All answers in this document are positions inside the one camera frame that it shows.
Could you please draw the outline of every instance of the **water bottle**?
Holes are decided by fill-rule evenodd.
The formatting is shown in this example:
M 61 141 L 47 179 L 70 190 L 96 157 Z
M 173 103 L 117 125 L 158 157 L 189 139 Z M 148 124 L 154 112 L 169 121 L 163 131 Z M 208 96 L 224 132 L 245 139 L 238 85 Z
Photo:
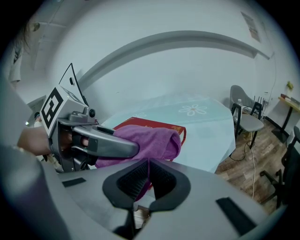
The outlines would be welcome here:
M 241 99 L 238 99 L 238 105 L 240 105 L 241 109 L 243 108 L 243 104 L 242 104 L 242 100 Z M 239 110 L 238 108 L 235 108 L 235 111 L 234 111 L 234 119 L 236 121 L 238 121 L 238 118 L 239 118 Z

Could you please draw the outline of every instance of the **purple cloth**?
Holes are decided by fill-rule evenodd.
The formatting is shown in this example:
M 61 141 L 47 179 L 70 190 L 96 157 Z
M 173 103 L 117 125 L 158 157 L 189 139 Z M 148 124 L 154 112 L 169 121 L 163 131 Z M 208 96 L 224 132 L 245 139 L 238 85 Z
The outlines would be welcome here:
M 140 150 L 138 154 L 125 159 L 98 158 L 95 164 L 96 168 L 143 158 L 155 158 L 158 160 L 174 159 L 179 155 L 181 149 L 178 132 L 164 127 L 151 128 L 127 125 L 116 130 L 113 135 L 139 144 Z M 147 181 L 136 201 L 146 193 L 149 186 L 150 182 Z

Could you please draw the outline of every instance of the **red book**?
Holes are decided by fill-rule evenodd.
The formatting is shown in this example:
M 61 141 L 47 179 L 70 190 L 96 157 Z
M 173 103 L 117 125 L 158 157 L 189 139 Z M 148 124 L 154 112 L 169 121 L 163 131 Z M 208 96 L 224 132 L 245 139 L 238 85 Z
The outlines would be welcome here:
M 168 123 L 163 123 L 163 122 L 156 122 L 156 121 L 141 119 L 141 118 L 135 118 L 135 117 L 131 117 L 131 118 L 127 119 L 126 121 L 122 122 L 121 124 L 114 127 L 113 129 L 117 130 L 117 129 L 119 129 L 123 126 L 127 126 L 127 125 L 138 125 L 138 126 L 148 127 L 148 128 L 167 128 L 167 129 L 176 130 L 180 135 L 181 145 L 183 145 L 184 141 L 186 140 L 187 130 L 185 127 L 177 126 L 174 124 L 168 124 Z

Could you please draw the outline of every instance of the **flower pattern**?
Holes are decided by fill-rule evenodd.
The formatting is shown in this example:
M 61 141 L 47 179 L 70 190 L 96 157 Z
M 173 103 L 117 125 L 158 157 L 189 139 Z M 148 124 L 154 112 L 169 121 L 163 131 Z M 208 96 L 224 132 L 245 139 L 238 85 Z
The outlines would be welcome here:
M 194 104 L 192 106 L 182 106 L 182 109 L 180 109 L 179 113 L 187 113 L 189 117 L 194 116 L 196 113 L 199 114 L 206 114 L 207 107 L 199 107 L 198 104 Z
M 147 115 L 144 112 L 136 113 L 132 115 L 135 118 L 145 118 Z

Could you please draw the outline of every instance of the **light blue tablecloth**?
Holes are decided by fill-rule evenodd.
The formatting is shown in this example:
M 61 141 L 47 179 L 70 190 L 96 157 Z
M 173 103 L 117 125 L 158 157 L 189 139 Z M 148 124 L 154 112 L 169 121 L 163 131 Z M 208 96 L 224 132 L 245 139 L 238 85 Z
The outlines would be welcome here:
M 199 94 L 176 94 L 141 101 L 107 119 L 113 128 L 130 117 L 184 126 L 187 137 L 174 162 L 214 173 L 235 149 L 233 117 L 218 101 Z

